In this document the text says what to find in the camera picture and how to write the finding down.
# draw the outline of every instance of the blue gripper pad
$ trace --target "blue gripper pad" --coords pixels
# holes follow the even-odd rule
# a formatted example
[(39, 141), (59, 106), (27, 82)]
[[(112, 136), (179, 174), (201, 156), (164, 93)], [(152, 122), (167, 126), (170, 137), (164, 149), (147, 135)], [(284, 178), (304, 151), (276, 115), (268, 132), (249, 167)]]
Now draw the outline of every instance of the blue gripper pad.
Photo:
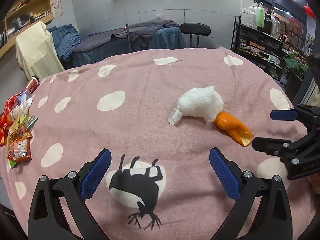
[(90, 168), (87, 175), (82, 179), (80, 185), (79, 196), (82, 201), (92, 198), (94, 192), (99, 186), (104, 174), (106, 174), (108, 168), (111, 164), (111, 152), (107, 149), (104, 149), (100, 158), (96, 163)]
[(299, 114), (295, 110), (273, 110), (270, 117), (274, 121), (294, 121)]
[(215, 149), (210, 151), (209, 161), (228, 197), (237, 202), (241, 194), (236, 176)]

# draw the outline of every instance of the black bird illustration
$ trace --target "black bird illustration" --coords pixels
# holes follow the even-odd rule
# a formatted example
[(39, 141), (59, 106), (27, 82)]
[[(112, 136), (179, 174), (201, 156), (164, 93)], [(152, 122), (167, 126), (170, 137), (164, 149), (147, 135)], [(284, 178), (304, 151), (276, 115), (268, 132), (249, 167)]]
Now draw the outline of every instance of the black bird illustration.
[[(149, 175), (151, 167), (146, 169), (145, 174), (131, 175), (129, 169), (123, 170), (122, 165), (124, 156), (125, 154), (121, 157), (119, 170), (112, 176), (109, 190), (111, 190), (112, 188), (116, 188), (118, 190), (134, 194), (143, 201), (143, 203), (141, 203), (140, 201), (137, 202), (139, 212), (134, 213), (128, 217), (128, 224), (131, 224), (133, 220), (135, 220), (134, 225), (138, 224), (139, 228), (141, 229), (138, 217), (143, 218), (146, 214), (149, 214), (149, 216), (151, 217), (151, 222), (145, 229), (151, 227), (152, 230), (155, 223), (157, 223), (158, 227), (160, 228), (161, 221), (153, 212), (157, 205), (159, 193), (159, 186), (156, 184), (156, 181), (162, 180), (163, 178), (160, 167), (155, 166), (158, 160), (156, 159), (152, 162), (152, 167), (157, 168), (157, 176), (150, 178)], [(134, 164), (139, 158), (140, 157), (137, 156), (132, 160), (130, 169), (134, 167)]]

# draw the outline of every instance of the plant pot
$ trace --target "plant pot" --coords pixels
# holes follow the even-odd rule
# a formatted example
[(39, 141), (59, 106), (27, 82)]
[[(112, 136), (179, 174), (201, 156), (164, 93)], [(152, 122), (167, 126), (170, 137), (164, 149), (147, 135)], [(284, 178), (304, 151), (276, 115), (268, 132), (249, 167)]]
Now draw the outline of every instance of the plant pot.
[(290, 99), (291, 102), (296, 96), (301, 84), (302, 84), (302, 79), (299, 78), (296, 75), (296, 73), (289, 71), (289, 78), (285, 86), (285, 94), (287, 95), (287, 97)]

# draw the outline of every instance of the pink tablecloth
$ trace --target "pink tablecloth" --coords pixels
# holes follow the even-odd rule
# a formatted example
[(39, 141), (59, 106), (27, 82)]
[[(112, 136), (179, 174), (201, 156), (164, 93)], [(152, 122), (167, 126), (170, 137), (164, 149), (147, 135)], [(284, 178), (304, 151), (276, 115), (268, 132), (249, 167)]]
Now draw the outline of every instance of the pink tablecloth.
[[(34, 93), (30, 113), (39, 120), (33, 129), (32, 161), (9, 171), (5, 149), (0, 150), (1, 176), (23, 229), (27, 231), (41, 175), (64, 177), (107, 148), (112, 164), (86, 204), (111, 240), (208, 240), (234, 205), (209, 164), (210, 149), (219, 147), (242, 170), (265, 178), (282, 176), (296, 239), (314, 210), (307, 178), (289, 182), (279, 158), (240, 146), (201, 118), (184, 117), (176, 126), (168, 124), (183, 93), (207, 86), (215, 86), (224, 110), (255, 136), (296, 140), (306, 134), (297, 121), (270, 119), (271, 110), (292, 106), (282, 89), (254, 64), (224, 48), (147, 50), (64, 71), (46, 78)], [(145, 174), (158, 159), (155, 166), (160, 168), (150, 169), (149, 178), (154, 179), (132, 181), (145, 190), (119, 190), (111, 183), (123, 154), (123, 169), (140, 157), (131, 175)], [(148, 214), (138, 218), (142, 229), (128, 224), (128, 217), (139, 212), (139, 202), (158, 217), (160, 228), (155, 223), (152, 230), (143, 230), (152, 221)], [(67, 218), (79, 234), (68, 212)]]

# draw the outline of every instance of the crumpled white paper towel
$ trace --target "crumpled white paper towel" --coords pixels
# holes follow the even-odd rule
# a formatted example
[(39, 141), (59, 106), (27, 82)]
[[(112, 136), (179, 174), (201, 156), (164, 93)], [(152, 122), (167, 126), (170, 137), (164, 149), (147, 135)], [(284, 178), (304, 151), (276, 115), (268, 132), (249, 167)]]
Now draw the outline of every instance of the crumpled white paper towel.
[(168, 122), (175, 125), (183, 116), (203, 117), (207, 122), (213, 122), (222, 110), (223, 101), (214, 86), (193, 88), (180, 97)]

